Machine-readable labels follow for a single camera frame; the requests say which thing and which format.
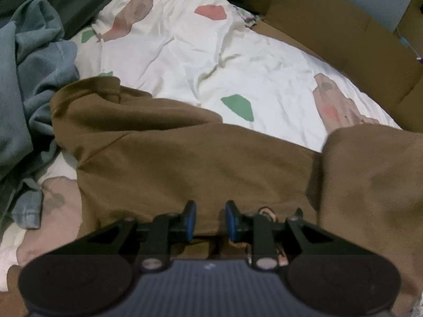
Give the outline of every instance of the cardboard box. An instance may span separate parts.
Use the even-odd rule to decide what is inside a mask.
[[[412,1],[400,30],[423,52],[423,15],[418,11],[418,18],[416,13],[420,1],[423,3]],[[379,103],[401,127],[423,132],[423,66],[410,48],[359,7],[348,0],[245,2],[260,11],[268,24],[254,30],[321,57]]]

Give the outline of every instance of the gray ribbed surface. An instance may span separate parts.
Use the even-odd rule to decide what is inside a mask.
[[[277,275],[243,260],[176,260],[145,275],[119,306],[98,317],[327,317],[295,299]],[[390,314],[378,314],[378,317]]]

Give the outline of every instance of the bed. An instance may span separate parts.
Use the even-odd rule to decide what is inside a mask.
[[[238,125],[320,152],[327,135],[362,123],[397,123],[321,59],[251,29],[257,16],[227,0],[112,0],[72,41],[80,78],[188,103]],[[78,236],[77,162],[66,150],[36,176],[42,226],[11,224],[0,245],[0,290],[25,265]],[[60,230],[53,235],[52,230]]]

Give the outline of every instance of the black circular mount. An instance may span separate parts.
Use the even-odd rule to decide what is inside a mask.
[[[96,314],[128,292],[131,266],[119,255],[44,255],[21,272],[19,289],[30,311],[54,317]]]
[[[309,307],[338,316],[389,309],[399,288],[395,266],[378,255],[299,255],[287,272],[291,291]]]

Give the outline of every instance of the green leaf print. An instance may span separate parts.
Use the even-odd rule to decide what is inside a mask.
[[[86,43],[87,41],[89,41],[89,39],[92,36],[95,36],[96,34],[94,33],[94,31],[92,29],[85,31],[82,33],[82,37],[81,37],[81,42],[82,43]]]
[[[108,73],[101,73],[99,76],[113,76],[113,71],[109,71]]]
[[[253,122],[254,114],[252,113],[251,103],[240,96],[239,94],[227,96],[221,98],[221,101],[228,107],[233,113],[239,115],[241,118]]]

